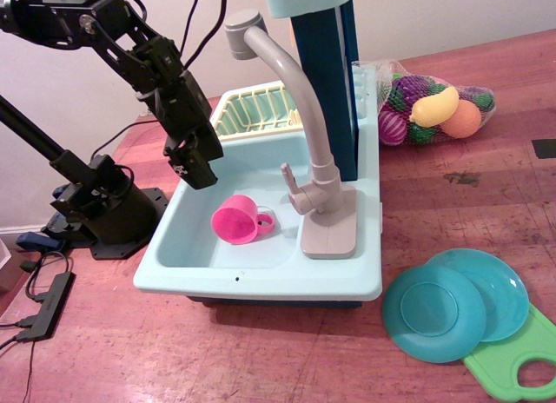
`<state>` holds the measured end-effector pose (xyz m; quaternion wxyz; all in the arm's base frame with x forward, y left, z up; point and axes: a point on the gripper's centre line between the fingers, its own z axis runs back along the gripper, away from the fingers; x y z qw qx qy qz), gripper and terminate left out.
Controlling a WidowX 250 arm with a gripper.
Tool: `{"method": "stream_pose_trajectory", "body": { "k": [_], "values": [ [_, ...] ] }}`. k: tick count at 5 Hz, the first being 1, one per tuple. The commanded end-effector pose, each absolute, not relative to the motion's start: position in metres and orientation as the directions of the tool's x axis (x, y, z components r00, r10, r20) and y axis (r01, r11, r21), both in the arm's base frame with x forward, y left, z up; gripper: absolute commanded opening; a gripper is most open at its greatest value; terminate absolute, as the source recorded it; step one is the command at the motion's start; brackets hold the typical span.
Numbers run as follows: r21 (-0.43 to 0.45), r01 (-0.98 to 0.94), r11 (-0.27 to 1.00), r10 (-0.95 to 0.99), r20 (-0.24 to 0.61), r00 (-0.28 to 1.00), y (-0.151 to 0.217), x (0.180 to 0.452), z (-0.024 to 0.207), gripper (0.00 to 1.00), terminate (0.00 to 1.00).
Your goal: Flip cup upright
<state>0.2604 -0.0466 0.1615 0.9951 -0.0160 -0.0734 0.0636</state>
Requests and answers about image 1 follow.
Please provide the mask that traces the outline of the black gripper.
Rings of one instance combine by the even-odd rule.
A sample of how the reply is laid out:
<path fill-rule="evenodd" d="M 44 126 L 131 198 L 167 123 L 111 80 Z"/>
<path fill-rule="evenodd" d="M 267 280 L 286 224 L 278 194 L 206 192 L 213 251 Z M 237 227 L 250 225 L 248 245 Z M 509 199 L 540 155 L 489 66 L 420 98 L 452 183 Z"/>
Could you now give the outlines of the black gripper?
<path fill-rule="evenodd" d="M 167 134 L 163 154 L 174 172 L 194 189 L 215 185 L 209 162 L 223 156 L 209 117 L 211 107 L 193 75 L 185 71 L 166 87 L 138 92 Z"/>

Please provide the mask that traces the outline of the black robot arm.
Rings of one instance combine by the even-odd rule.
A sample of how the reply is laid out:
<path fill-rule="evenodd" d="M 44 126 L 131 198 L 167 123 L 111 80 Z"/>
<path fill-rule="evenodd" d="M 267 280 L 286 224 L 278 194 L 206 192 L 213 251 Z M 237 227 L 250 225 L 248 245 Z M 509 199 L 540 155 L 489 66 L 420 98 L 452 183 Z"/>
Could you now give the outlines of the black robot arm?
<path fill-rule="evenodd" d="M 169 164 L 191 188 L 213 186 L 223 156 L 211 108 L 173 40 L 130 0 L 1 0 L 1 29 L 57 50 L 92 48 L 136 93 L 167 135 Z"/>

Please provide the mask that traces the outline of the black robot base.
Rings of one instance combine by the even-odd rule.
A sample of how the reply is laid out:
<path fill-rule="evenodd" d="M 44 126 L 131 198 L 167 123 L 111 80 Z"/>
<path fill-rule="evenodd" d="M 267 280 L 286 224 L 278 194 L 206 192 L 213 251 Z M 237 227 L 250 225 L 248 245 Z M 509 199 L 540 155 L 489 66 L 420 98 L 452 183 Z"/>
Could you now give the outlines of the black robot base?
<path fill-rule="evenodd" d="M 126 259 L 149 243 L 169 204 L 159 188 L 138 188 L 133 170 L 108 155 L 86 164 L 64 150 L 50 166 L 69 183 L 54 193 L 44 234 L 96 260 Z"/>

